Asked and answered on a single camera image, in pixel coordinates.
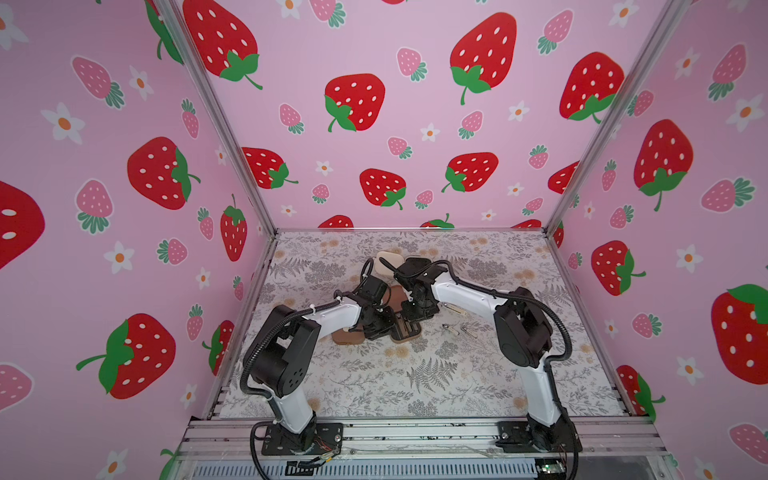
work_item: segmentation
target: strawberry wallpaper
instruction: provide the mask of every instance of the strawberry wallpaper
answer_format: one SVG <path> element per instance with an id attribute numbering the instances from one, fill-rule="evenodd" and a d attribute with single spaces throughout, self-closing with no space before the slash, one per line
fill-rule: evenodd
<path id="1" fill-rule="evenodd" d="M 286 228 L 541 226 L 665 3 L 176 1 Z"/>
<path id="2" fill-rule="evenodd" d="M 768 478 L 768 4 L 691 5 L 560 254 L 681 478 Z"/>
<path id="3" fill-rule="evenodd" d="M 162 480 L 203 415 L 266 235 L 181 62 L 152 2 L 0 2 L 2 478 Z"/>

